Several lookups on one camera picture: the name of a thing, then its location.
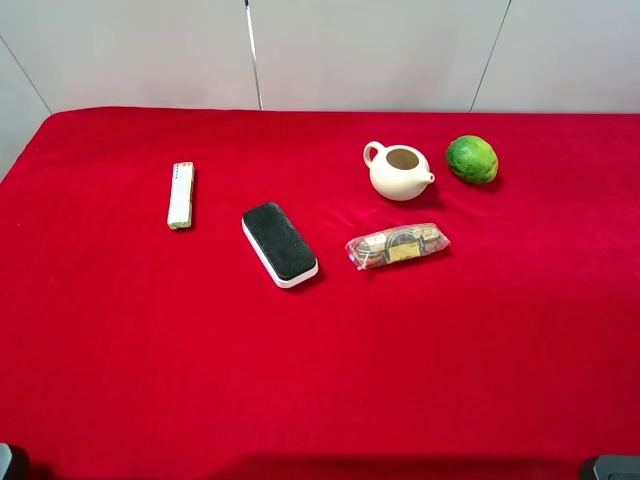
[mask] white wall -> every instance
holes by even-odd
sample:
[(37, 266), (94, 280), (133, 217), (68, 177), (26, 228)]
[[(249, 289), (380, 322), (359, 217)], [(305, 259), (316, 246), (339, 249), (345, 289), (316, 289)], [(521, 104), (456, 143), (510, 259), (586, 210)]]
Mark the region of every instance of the white wall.
[(0, 35), (54, 112), (258, 107), (243, 0), (0, 0)]
[(640, 111), (640, 0), (513, 0), (474, 110)]
[(49, 111), (0, 39), (0, 180)]
[(275, 110), (469, 110), (508, 0), (252, 0)]

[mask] teapot handle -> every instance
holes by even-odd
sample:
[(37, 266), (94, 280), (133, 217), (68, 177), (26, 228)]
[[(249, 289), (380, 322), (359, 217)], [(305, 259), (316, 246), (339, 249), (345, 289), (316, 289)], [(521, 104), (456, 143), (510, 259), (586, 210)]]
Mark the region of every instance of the teapot handle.
[(376, 150), (378, 150), (378, 152), (380, 152), (380, 151), (384, 150), (384, 145), (382, 145), (379, 142), (369, 142), (369, 143), (367, 143), (367, 146), (364, 147), (364, 153), (363, 153), (364, 163), (366, 163), (367, 167), (369, 167), (369, 168), (371, 168), (371, 162), (372, 162), (372, 160), (371, 160), (371, 150), (373, 150), (374, 148)]

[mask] green lemon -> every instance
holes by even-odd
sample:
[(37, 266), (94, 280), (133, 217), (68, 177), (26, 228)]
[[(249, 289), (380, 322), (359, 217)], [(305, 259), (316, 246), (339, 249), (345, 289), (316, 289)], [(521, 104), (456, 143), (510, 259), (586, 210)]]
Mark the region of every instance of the green lemon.
[(454, 140), (447, 149), (453, 173), (469, 183), (489, 183), (498, 173), (498, 157), (491, 145), (475, 135)]

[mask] plastic wrapper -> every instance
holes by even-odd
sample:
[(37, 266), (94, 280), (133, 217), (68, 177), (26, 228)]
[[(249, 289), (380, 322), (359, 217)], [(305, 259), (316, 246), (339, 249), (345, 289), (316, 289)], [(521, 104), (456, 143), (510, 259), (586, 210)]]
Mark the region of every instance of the plastic wrapper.
[(345, 248), (358, 270), (364, 270), (424, 257), (439, 252), (449, 243), (434, 223), (419, 223), (354, 238)]

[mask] table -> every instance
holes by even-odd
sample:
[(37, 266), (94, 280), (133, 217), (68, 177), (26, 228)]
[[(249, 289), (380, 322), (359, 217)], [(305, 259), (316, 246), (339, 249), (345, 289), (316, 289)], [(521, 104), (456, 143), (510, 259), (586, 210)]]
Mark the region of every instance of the table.
[[(493, 183), (448, 170), (463, 134)], [(378, 196), (371, 140), (435, 183)], [(566, 478), (638, 454), (639, 152), (638, 115), (55, 114), (0, 184), (0, 440), (63, 479)], [(319, 261), (292, 291), (242, 232), (266, 201)], [(420, 222), (451, 246), (369, 271), (344, 251)]]

